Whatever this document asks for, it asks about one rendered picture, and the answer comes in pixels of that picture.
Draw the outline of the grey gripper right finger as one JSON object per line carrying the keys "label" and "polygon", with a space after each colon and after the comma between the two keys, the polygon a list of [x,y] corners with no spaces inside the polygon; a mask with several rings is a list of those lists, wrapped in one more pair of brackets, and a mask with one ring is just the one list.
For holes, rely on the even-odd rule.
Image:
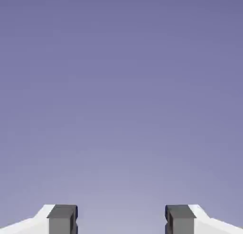
{"label": "grey gripper right finger", "polygon": [[198,204],[166,205],[165,234],[243,234],[243,228],[211,218]]}

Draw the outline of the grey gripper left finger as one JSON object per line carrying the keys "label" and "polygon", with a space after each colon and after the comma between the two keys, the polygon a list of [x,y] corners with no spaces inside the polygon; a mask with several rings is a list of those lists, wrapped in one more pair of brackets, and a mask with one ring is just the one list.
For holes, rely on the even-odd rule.
{"label": "grey gripper left finger", "polygon": [[45,204],[28,219],[0,228],[0,234],[78,234],[78,206]]}

